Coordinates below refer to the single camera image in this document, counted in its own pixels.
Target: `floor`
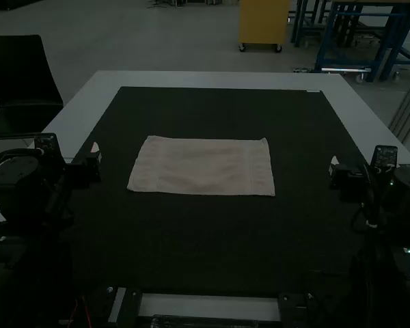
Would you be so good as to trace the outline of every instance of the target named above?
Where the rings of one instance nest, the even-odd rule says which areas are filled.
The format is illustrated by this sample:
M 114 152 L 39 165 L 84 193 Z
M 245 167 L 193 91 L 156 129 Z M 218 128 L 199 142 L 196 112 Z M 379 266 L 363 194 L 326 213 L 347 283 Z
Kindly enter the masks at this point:
M 0 34 L 42 36 L 65 103 L 97 70 L 292 72 L 314 66 L 317 42 L 308 49 L 287 42 L 280 54 L 269 46 L 240 53 L 236 5 L 147 6 L 146 0 L 44 0 L 0 12 Z M 359 85 L 354 78 L 346 77 L 388 124 L 408 90 L 410 71 L 398 83 Z

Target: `black mat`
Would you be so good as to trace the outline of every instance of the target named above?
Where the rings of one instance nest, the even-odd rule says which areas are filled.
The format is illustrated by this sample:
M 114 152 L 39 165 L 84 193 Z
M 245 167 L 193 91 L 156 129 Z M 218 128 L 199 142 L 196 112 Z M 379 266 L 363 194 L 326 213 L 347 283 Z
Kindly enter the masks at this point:
M 148 135 L 261 139 L 276 197 L 126 190 Z M 123 87 L 79 156 L 97 141 L 103 182 L 74 193 L 69 230 L 78 279 L 145 292 L 273 296 L 306 269 L 346 271 L 360 239 L 356 206 L 329 190 L 333 155 L 362 161 L 320 92 Z

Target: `red wire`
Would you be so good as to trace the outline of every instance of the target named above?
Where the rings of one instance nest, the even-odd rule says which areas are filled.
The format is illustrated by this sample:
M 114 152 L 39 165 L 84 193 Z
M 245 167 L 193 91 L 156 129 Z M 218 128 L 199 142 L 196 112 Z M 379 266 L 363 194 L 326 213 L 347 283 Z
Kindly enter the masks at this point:
M 70 320 L 68 320 L 67 328 L 70 328 L 71 322 L 73 320 L 73 316 L 76 314 L 76 309 L 77 309 L 77 299 L 74 300 L 74 309 L 73 309 L 73 312 L 71 312 Z
M 89 328 L 92 328 L 92 326 L 91 326 L 91 319 L 90 319 L 90 313 L 88 312 L 88 307 L 87 307 L 87 305 L 85 304 L 85 298 L 83 297 L 83 295 L 82 295 L 82 301 L 83 301 L 83 307 L 85 308 L 85 313 L 87 314 L 88 327 L 89 327 Z

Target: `white table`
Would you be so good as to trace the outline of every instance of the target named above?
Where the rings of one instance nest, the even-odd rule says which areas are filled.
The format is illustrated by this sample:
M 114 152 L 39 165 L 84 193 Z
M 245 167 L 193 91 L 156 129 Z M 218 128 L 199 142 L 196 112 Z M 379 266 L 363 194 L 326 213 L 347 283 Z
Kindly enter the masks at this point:
M 398 163 L 410 164 L 410 152 L 340 75 L 250 72 L 99 71 L 44 130 L 56 133 L 64 158 L 74 158 L 124 86 L 322 91 L 368 162 L 376 145 L 391 145 Z
M 123 86 L 322 91 L 367 161 L 374 147 L 383 144 L 397 146 L 398 163 L 410 164 L 410 152 L 340 75 L 248 72 L 99 71 L 44 130 L 57 135 L 67 161 L 74 158 Z M 144 295 L 140 313 L 279 320 L 276 300 L 237 297 Z

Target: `yellow cabinet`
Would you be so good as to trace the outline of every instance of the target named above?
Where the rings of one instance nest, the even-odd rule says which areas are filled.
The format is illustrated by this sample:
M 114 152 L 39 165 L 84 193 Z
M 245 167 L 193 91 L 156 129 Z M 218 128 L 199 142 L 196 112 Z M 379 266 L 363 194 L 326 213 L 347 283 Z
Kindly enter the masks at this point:
M 241 0 L 240 43 L 283 44 L 290 0 Z

